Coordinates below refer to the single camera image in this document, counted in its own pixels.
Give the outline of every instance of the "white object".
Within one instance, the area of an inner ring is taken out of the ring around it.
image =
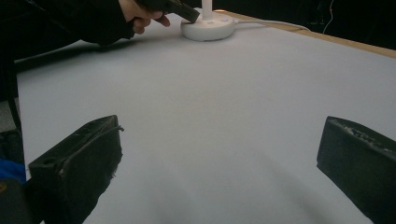
[[[259,24],[190,41],[169,19],[18,74],[27,163],[90,120],[116,114],[125,129],[84,223],[372,223],[316,156],[329,115],[396,139],[395,60]]]
[[[212,41],[227,38],[235,29],[232,17],[212,11],[212,1],[202,1],[202,13],[195,23],[181,22],[181,33],[195,41]]]

